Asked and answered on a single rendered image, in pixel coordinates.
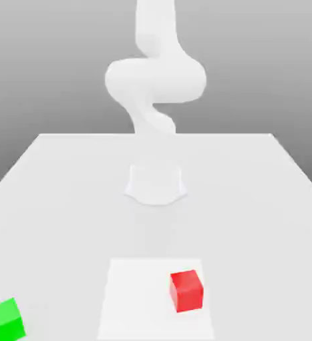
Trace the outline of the small green cube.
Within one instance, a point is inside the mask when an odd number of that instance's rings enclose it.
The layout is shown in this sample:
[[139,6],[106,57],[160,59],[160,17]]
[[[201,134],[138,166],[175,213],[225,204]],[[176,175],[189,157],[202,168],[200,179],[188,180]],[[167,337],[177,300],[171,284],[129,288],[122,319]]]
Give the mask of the small green cube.
[[0,302],[0,341],[18,341],[25,336],[23,319],[15,299]]

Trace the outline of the small red cube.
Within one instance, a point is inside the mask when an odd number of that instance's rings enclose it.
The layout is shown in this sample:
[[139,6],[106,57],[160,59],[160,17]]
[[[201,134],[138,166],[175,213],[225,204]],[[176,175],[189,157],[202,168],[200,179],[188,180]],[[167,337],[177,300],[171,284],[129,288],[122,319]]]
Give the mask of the small red cube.
[[177,313],[202,309],[204,287],[194,269],[170,274],[170,297]]

